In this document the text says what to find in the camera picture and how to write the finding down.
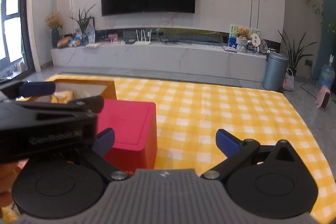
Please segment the yellow snack bag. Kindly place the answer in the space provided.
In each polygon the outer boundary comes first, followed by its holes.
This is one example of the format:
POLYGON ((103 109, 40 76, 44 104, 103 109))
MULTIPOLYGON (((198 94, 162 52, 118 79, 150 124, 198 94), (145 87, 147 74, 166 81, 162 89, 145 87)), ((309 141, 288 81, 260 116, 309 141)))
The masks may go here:
POLYGON ((73 90, 65 90, 62 92, 55 92, 51 95, 51 103, 63 103, 66 104, 77 98, 77 93, 73 90))

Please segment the orange open storage box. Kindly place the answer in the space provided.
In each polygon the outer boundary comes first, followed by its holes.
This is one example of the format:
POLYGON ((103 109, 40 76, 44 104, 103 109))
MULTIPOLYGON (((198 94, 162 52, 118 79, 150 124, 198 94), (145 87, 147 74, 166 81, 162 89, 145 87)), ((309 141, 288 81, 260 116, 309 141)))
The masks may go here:
MULTIPOLYGON (((55 79, 55 92, 73 90, 77 93, 77 98, 92 96, 102 96, 104 99, 116 100, 116 88, 113 80, 97 79, 55 79)), ((42 97, 19 98, 19 101, 47 102, 50 103, 51 95, 42 97)))

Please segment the red box lid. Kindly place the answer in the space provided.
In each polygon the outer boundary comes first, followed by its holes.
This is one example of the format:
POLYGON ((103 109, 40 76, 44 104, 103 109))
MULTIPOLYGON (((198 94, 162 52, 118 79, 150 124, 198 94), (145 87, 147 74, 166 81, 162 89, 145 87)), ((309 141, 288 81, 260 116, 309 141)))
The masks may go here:
POLYGON ((129 176, 138 169, 154 168, 158 142, 153 102, 105 100, 98 114, 98 132, 106 128, 112 128, 115 135, 106 161, 129 176))

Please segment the golden bread ornament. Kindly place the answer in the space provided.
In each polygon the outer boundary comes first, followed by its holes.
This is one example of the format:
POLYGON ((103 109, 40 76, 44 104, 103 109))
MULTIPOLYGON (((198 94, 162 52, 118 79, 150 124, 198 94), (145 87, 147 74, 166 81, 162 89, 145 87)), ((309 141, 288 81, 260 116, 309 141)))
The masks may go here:
POLYGON ((57 43, 57 48, 60 49, 65 47, 72 47, 71 39, 72 38, 70 36, 60 39, 57 43))

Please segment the yellow checkered tablecloth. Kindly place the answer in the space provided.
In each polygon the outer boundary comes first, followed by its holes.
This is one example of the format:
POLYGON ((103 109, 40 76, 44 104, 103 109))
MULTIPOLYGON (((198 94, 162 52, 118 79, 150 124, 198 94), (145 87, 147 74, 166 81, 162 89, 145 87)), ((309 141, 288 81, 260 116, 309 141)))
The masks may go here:
POLYGON ((224 155, 215 135, 224 129, 237 138, 293 146, 318 186, 311 211, 320 223, 335 218, 335 181, 313 134, 280 93, 257 89, 120 77, 55 75, 55 79, 113 80, 116 100, 156 105, 157 156, 154 169, 194 169, 219 164, 224 155))

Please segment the dark vase yellow flowers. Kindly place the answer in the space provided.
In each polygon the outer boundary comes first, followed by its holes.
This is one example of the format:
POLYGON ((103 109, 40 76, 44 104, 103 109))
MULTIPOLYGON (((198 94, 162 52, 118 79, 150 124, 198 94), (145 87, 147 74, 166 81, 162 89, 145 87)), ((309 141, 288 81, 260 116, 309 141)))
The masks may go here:
POLYGON ((60 40, 59 28, 63 28, 63 21, 60 12, 51 12, 45 17, 45 23, 51 30, 51 41, 54 48, 60 40))

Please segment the white wifi router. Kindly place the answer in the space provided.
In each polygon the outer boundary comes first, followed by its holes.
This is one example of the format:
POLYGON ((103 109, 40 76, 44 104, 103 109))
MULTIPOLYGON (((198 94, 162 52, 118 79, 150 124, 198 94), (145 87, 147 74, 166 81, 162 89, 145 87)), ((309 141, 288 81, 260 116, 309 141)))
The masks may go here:
POLYGON ((146 32, 145 30, 136 30, 135 33, 137 40, 134 42, 134 45, 149 46, 151 44, 151 31, 146 32))

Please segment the grey cylindrical trash bin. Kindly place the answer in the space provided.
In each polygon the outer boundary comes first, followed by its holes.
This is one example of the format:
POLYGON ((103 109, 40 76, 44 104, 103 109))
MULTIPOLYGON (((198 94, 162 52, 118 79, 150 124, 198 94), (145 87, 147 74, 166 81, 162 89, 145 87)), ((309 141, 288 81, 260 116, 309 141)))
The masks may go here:
POLYGON ((270 52, 266 59, 266 70, 262 86, 266 90, 279 91, 282 88, 289 59, 286 55, 270 52))

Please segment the pink woven basket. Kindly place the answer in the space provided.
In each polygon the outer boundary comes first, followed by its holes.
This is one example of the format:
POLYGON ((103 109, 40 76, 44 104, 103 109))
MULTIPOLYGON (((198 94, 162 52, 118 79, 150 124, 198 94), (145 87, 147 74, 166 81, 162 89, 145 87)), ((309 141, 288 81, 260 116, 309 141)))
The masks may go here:
POLYGON ((292 91, 294 89, 294 73, 290 68, 286 69, 282 88, 285 91, 292 91))

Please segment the green plant in glass vase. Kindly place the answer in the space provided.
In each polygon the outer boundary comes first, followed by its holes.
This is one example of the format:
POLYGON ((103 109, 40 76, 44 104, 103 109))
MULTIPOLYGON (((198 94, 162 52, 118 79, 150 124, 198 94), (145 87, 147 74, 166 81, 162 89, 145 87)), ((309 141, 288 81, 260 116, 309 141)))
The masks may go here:
POLYGON ((88 10, 86 9, 82 9, 82 10, 78 10, 78 16, 76 18, 74 17, 70 17, 72 20, 74 20, 77 25, 80 28, 81 31, 81 43, 83 46, 86 46, 87 44, 89 44, 89 39, 88 39, 88 35, 86 33, 87 27, 90 23, 90 20, 93 18, 93 16, 91 16, 89 14, 89 12, 95 7, 96 5, 92 5, 88 10))

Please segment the marble TV console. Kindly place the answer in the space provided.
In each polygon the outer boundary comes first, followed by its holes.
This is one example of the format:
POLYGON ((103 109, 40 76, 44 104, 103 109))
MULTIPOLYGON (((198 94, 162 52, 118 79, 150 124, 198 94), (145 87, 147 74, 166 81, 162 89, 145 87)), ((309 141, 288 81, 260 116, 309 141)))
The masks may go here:
POLYGON ((51 50, 52 62, 64 68, 135 69, 185 73, 261 82, 264 55, 227 52, 220 46, 151 43, 102 43, 94 47, 51 50))

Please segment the small pink heater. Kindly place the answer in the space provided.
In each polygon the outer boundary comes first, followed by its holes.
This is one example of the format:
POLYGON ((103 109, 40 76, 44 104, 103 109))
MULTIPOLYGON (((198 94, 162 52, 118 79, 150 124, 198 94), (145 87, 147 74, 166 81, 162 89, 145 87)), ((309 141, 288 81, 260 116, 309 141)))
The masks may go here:
POLYGON ((315 103, 317 104, 318 108, 325 110, 327 108, 329 100, 330 89, 326 85, 323 85, 322 88, 319 90, 315 103))

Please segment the tall green floor plant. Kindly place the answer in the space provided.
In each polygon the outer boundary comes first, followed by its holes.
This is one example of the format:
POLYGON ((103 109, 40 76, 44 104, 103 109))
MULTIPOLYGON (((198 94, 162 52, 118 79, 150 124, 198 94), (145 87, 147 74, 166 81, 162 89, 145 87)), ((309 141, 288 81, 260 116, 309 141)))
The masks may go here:
POLYGON ((317 42, 312 42, 307 45, 303 45, 302 42, 306 36, 306 32, 303 34, 302 38, 300 38, 298 44, 295 42, 294 39, 291 42, 285 31, 283 31, 283 33, 278 31, 278 33, 280 34, 281 41, 284 43, 285 48, 286 48, 285 55, 288 57, 288 60, 289 60, 288 68, 292 70, 293 75, 295 76, 297 73, 297 67, 298 67, 299 62, 304 57, 313 56, 313 54, 311 53, 305 53, 305 50, 317 44, 317 42))

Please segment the blue water bottle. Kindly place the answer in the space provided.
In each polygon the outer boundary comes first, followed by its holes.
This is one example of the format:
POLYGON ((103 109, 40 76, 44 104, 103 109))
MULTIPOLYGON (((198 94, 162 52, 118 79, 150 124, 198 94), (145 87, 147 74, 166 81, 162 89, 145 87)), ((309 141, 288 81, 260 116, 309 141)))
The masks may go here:
POLYGON ((318 83, 317 83, 318 89, 321 89, 323 86, 326 86, 329 90, 331 89, 334 79, 335 79, 333 61, 334 61, 334 56, 330 55, 329 63, 322 67, 321 73, 319 75, 318 83))

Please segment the teddy bear plush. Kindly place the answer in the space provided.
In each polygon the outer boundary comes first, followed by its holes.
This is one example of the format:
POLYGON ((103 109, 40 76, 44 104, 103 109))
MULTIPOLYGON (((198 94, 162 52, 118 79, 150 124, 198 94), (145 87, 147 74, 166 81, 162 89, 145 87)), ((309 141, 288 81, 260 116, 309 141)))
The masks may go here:
POLYGON ((236 31, 236 37, 247 40, 249 38, 249 29, 246 27, 239 27, 236 31))

